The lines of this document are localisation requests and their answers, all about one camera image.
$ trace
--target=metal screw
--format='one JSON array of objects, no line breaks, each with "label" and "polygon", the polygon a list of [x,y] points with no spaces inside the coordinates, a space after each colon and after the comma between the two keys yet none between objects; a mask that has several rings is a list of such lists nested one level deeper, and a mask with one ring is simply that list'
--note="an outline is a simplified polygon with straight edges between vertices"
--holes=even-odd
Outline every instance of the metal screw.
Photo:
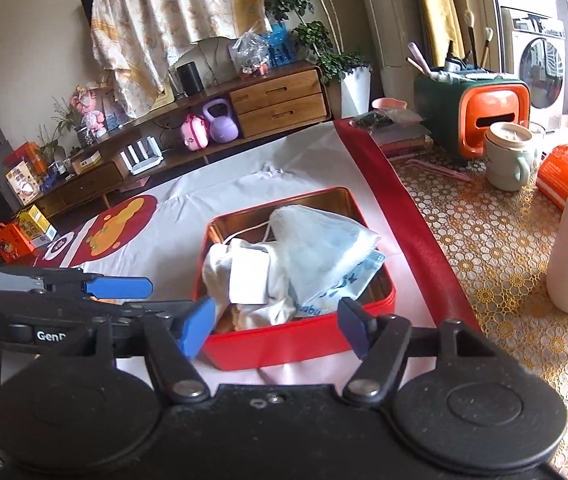
[{"label": "metal screw", "polygon": [[205,390],[204,384],[191,379],[173,384],[173,392],[182,397],[199,397]]},{"label": "metal screw", "polygon": [[253,408],[257,408],[258,410],[261,410],[268,405],[268,403],[264,399],[251,399],[249,404]]},{"label": "metal screw", "polygon": [[284,398],[284,396],[282,396],[280,394],[270,392],[269,394],[266,394],[266,400],[268,402],[270,402],[271,404],[281,404],[286,399]]},{"label": "metal screw", "polygon": [[377,381],[370,379],[356,379],[350,381],[348,389],[358,396],[373,397],[379,393],[381,386]]}]

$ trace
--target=stuffed toy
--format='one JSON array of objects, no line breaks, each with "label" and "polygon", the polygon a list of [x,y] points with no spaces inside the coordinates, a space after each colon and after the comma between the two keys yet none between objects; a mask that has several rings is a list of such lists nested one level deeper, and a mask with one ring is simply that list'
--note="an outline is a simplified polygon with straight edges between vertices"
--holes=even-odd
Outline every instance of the stuffed toy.
[{"label": "stuffed toy", "polygon": [[106,133],[104,127],[104,114],[96,110],[97,98],[93,89],[81,86],[75,87],[75,94],[71,97],[71,106],[84,116],[82,124],[86,126],[95,137]]}]

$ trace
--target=purple kettlebell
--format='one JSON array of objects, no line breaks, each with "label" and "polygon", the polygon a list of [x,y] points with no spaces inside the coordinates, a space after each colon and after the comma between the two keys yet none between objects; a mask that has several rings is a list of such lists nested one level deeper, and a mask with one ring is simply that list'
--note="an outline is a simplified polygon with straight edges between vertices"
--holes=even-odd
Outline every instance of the purple kettlebell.
[{"label": "purple kettlebell", "polygon": [[[226,115],[213,117],[208,113],[208,109],[215,105],[225,105]],[[202,113],[206,120],[210,123],[210,138],[215,142],[230,142],[237,139],[240,134],[237,124],[231,118],[231,105],[228,104],[226,99],[213,99],[211,102],[206,103],[202,108]]]}]

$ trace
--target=washing machine door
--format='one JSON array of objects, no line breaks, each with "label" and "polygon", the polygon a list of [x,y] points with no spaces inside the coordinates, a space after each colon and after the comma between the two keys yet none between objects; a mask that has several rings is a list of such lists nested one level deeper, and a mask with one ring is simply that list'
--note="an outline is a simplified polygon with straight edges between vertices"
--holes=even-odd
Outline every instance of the washing machine door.
[{"label": "washing machine door", "polygon": [[534,108],[549,108],[560,98],[564,80],[561,53],[546,38],[536,37],[526,45],[519,63],[519,79],[530,89]]}]

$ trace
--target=mug lid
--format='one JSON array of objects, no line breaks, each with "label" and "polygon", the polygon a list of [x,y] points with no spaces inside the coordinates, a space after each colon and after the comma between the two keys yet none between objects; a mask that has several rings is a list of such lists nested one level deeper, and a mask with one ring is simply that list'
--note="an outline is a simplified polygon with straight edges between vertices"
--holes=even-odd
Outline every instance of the mug lid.
[{"label": "mug lid", "polygon": [[504,148],[525,148],[532,140],[532,132],[515,123],[494,123],[486,131],[486,138]]}]

